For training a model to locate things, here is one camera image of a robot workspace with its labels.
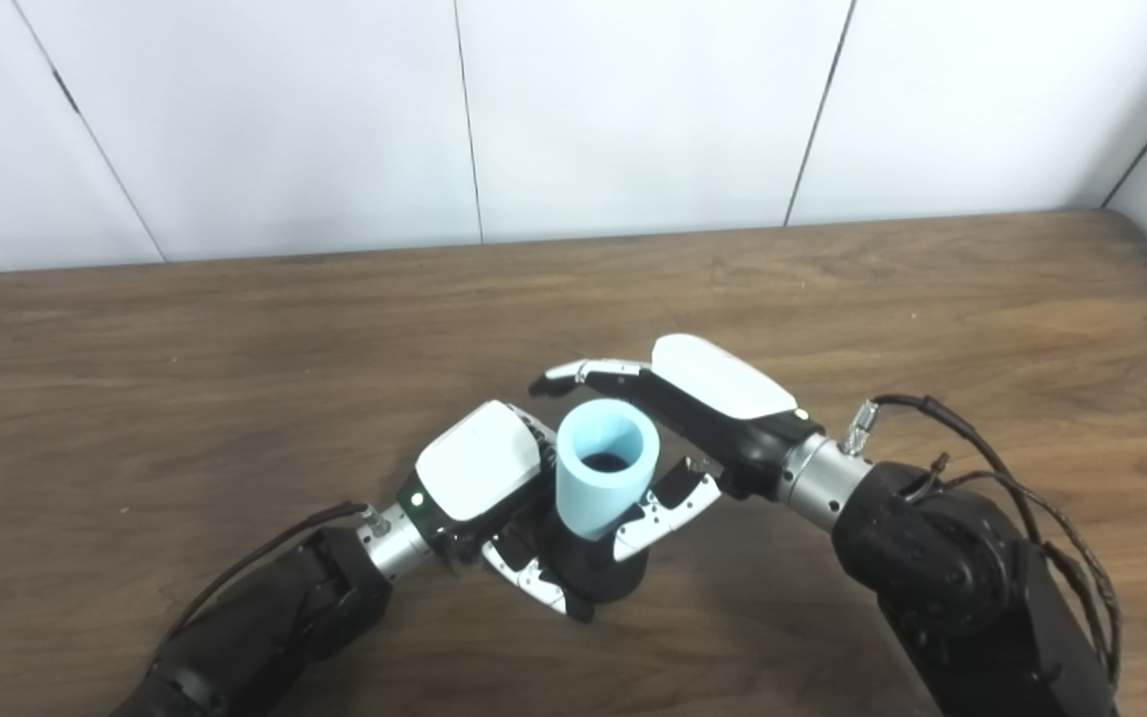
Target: cup opening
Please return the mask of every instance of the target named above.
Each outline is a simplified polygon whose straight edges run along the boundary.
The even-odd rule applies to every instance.
[[[643,455],[646,437],[637,422],[625,416],[587,421],[574,432],[574,454],[596,473],[618,473]]]

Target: light blue cup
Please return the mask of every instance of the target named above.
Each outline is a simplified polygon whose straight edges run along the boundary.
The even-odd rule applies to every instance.
[[[657,428],[623,400],[588,400],[569,412],[555,431],[555,512],[561,522],[586,539],[599,539],[649,489],[658,447]],[[623,468],[606,471],[607,463]]]

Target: robotic hand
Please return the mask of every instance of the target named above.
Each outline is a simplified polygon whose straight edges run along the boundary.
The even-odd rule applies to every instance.
[[[584,359],[551,368],[530,395],[563,396],[578,385],[629,400],[686,437],[723,466],[716,478],[723,493],[783,502],[829,533],[843,570],[879,595],[880,611],[943,714],[1116,714],[1121,613],[1109,577],[1064,514],[1019,484],[975,428],[936,399],[877,396],[837,442],[777,382],[684,335],[657,340],[651,364]],[[880,410],[897,404],[952,428],[992,471],[942,482],[946,454],[930,469],[865,459]],[[1024,535],[991,500],[959,489],[983,477],[1014,497]],[[1089,563],[1110,617],[1109,641],[1083,568],[1043,541],[1031,501],[1055,517]],[[1048,562],[1083,601],[1090,640]]]
[[[374,626],[392,585],[426,559],[497,556],[496,533],[514,517],[551,507],[554,470],[551,428],[514,405],[481,405],[423,450],[390,508],[346,502],[323,509],[224,571],[167,631],[145,679],[112,717],[267,714],[306,664]],[[319,528],[346,516],[362,517],[362,525]],[[247,572],[190,621],[237,572],[311,528],[298,546]],[[561,586],[549,592],[554,608],[583,609]]]

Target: wooden table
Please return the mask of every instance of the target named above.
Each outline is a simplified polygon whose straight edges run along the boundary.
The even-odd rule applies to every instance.
[[[931,391],[1068,509],[1147,716],[1147,241],[1102,212],[0,275],[0,716],[103,716],[218,570],[582,356],[727,346],[845,426]],[[668,457],[682,450],[666,439]],[[975,465],[921,419],[868,452]],[[278,714],[936,714],[826,536],[721,502],[579,626],[428,566]]]

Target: wire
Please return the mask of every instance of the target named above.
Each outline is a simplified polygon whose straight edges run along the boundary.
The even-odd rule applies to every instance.
[[[273,553],[274,550],[278,550],[282,544],[286,544],[288,539],[292,539],[292,537],[309,530],[309,528],[336,521],[338,517],[356,516],[358,513],[365,513],[366,509],[370,509],[368,504],[351,502],[351,500],[341,502],[333,508],[318,509],[318,512],[311,514],[311,516],[302,519],[298,523],[287,528],[287,530],[281,531],[281,533],[278,533],[273,539],[265,541],[265,544],[259,547],[256,547],[250,554],[247,554],[245,558],[232,563],[227,570],[220,572],[219,577],[211,580],[210,585],[206,585],[205,589],[201,590],[201,592],[197,593],[197,598],[193,599],[193,602],[188,603],[187,607],[184,608],[184,611],[179,614],[177,621],[171,624],[171,628],[167,630],[167,634],[165,634],[161,644],[158,644],[158,649],[155,650],[155,654],[162,650],[162,646],[167,644],[167,640],[179,634],[179,631],[188,624],[188,621],[192,621],[193,616],[197,613],[197,609],[201,609],[201,607],[206,603],[206,600],[211,599],[211,595],[214,595],[219,589],[227,585],[228,580],[232,580],[239,572],[245,570],[245,568],[250,568],[251,563],[255,563],[256,560],[264,558],[268,553]]]
[[[1087,615],[1087,623],[1092,631],[1093,639],[1100,639],[1097,642],[1097,649],[1106,655],[1106,670],[1109,672],[1109,684],[1113,688],[1118,688],[1118,679],[1121,672],[1121,640],[1123,639],[1123,615],[1121,615],[1121,605],[1118,603],[1118,593],[1114,591],[1114,583],[1109,579],[1109,572],[1106,572],[1106,567],[1102,566],[1100,559],[1093,553],[1091,546],[1087,545],[1087,540],[1083,538],[1077,528],[1074,527],[1074,522],[1069,521],[1069,516],[1066,516],[1063,509],[1054,507],[1051,502],[1047,502],[1041,494],[1033,493],[1028,486],[1021,484],[1009,475],[1009,473],[1002,471],[972,471],[966,473],[966,475],[959,476],[957,478],[950,480],[942,484],[941,490],[951,490],[955,486],[969,484],[969,482],[982,478],[992,478],[998,481],[1002,486],[1006,488],[1009,493],[1022,494],[1025,500],[1036,504],[1039,508],[1046,509],[1048,516],[1052,516],[1060,529],[1064,531],[1064,535],[1069,538],[1069,541],[1074,544],[1078,553],[1083,555],[1083,561],[1087,562],[1087,569],[1091,571],[1091,576],[1095,579],[1097,592],[1100,594],[1100,602],[1106,607],[1106,613],[1109,615],[1109,645],[1102,645],[1102,630],[1100,629],[1100,615],[1097,613],[1095,602],[1092,602],[1091,594],[1079,593],[1079,598],[1083,600],[1083,611]],[[1051,546],[1051,544],[1043,544],[1044,547]],[[1060,552],[1059,548],[1052,546],[1052,550]],[[1066,579],[1074,585],[1076,577],[1071,570],[1068,570],[1064,566],[1061,566],[1060,560],[1053,559],[1056,568],[1060,568],[1061,575],[1064,575]]]
[[[1011,476],[1012,471],[1007,468],[1006,463],[1002,463],[1002,459],[998,455],[997,450],[993,450],[989,443],[980,436],[976,428],[974,428],[968,421],[965,421],[959,413],[951,412],[950,408],[943,403],[939,403],[933,396],[906,396],[904,393],[884,393],[882,396],[875,396],[871,399],[871,403],[877,405],[908,405],[910,408],[916,410],[916,412],[923,413],[924,416],[929,419],[936,419],[938,423],[943,427],[950,428],[950,430],[955,431],[962,439],[973,444],[977,452],[982,454],[989,467],[993,468],[996,473],[1005,473],[1005,475]],[[1038,521],[1033,519],[1033,509],[1030,508],[1029,499],[1020,491],[1015,491],[1007,488],[1007,493],[1012,496],[1012,502],[1015,504],[1015,512],[1021,514],[1021,522],[1024,523],[1024,533],[1030,537],[1033,545],[1043,545],[1043,533],[1038,530]]]
[[[980,478],[998,481],[998,484],[1007,490],[1007,494],[1012,496],[1012,502],[1015,504],[1016,512],[1021,514],[1021,522],[1024,522],[1025,535],[1029,536],[1033,545],[1043,548],[1044,554],[1052,560],[1052,563],[1054,563],[1060,574],[1064,576],[1066,582],[1069,582],[1070,590],[1074,590],[1075,594],[1078,595],[1078,600],[1083,603],[1083,613],[1086,616],[1089,631],[1091,631],[1092,644],[1095,646],[1098,656],[1106,664],[1106,672],[1109,676],[1111,688],[1118,689],[1121,640],[1123,639],[1123,615],[1121,615],[1118,593],[1114,591],[1113,580],[1109,579],[1106,568],[1103,568],[1097,554],[1092,553],[1087,540],[1083,538],[1083,535],[1069,521],[1069,516],[1066,516],[1064,512],[1061,512],[1060,508],[1047,502],[1041,494],[1033,493],[1028,486],[1016,481],[1012,476],[1012,471],[1007,468],[1007,465],[1002,463],[1002,459],[998,455],[997,450],[993,450],[985,442],[984,437],[976,431],[976,428],[960,416],[959,413],[952,412],[945,404],[933,398],[933,396],[887,393],[875,396],[871,399],[871,403],[876,405],[907,405],[907,407],[923,413],[924,416],[934,419],[934,421],[937,421],[943,427],[955,431],[957,435],[978,450],[985,462],[991,466],[992,471],[966,473],[963,476],[944,482],[941,485],[941,490],[952,490],[955,486],[968,484],[968,482]],[[1100,595],[1100,602],[1106,607],[1107,616],[1109,616],[1109,644],[1106,645],[1106,637],[1103,637],[1103,630],[1100,625],[1100,613],[1097,610],[1095,600],[1092,599],[1090,589],[1086,585],[1086,576],[1083,575],[1083,567],[1066,555],[1063,551],[1052,545],[1051,541],[1043,540],[1043,535],[1038,530],[1038,521],[1033,517],[1033,509],[1030,508],[1030,504],[1045,509],[1048,516],[1054,519],[1056,524],[1068,536],[1069,541],[1077,548],[1078,554],[1083,555],[1083,561],[1087,563],[1092,580],[1095,583],[1097,594]]]

